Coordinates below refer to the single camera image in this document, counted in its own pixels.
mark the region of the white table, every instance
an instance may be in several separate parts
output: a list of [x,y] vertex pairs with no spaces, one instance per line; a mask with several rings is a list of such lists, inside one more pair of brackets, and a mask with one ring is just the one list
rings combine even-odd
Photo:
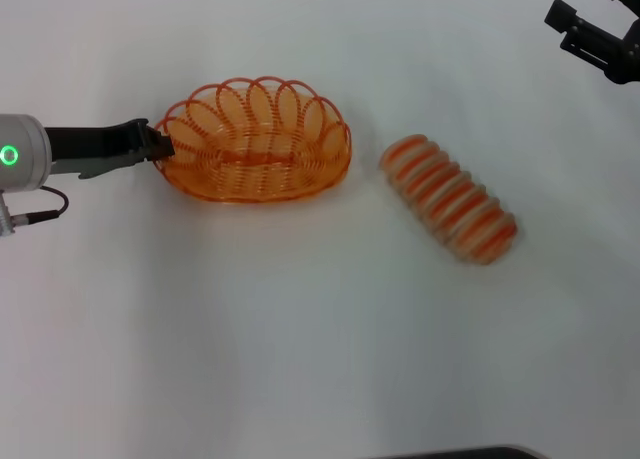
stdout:
[[[635,457],[640,93],[560,51],[552,1],[0,0],[2,112],[157,120],[273,74],[331,98],[355,147],[303,205],[195,203],[150,165],[52,178],[69,212],[0,243],[2,456]],[[380,177],[414,132],[518,215],[503,262],[456,263]]]

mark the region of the cable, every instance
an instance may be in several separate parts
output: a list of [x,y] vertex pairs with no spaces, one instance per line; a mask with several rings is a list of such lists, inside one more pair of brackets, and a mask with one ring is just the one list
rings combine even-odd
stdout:
[[42,187],[40,187],[40,189],[42,189],[43,191],[50,192],[51,194],[55,194],[56,196],[62,198],[62,200],[64,201],[64,205],[62,206],[62,209],[58,210],[58,216],[61,216],[62,214],[64,214],[67,211],[67,209],[69,209],[69,198],[67,197],[67,195],[64,192],[59,191],[58,189],[54,189],[53,187],[48,187],[48,186],[42,186]]
[[19,226],[30,226],[32,224],[37,224],[39,222],[51,221],[53,219],[59,218],[62,214],[64,214],[67,209],[69,209],[69,198],[67,195],[59,191],[58,189],[54,189],[53,187],[42,186],[40,187],[43,191],[49,192],[51,194],[55,194],[58,197],[61,197],[64,201],[62,208],[58,210],[51,211],[40,211],[40,212],[29,212],[27,214],[20,214],[18,216],[12,216],[11,222],[14,227]]

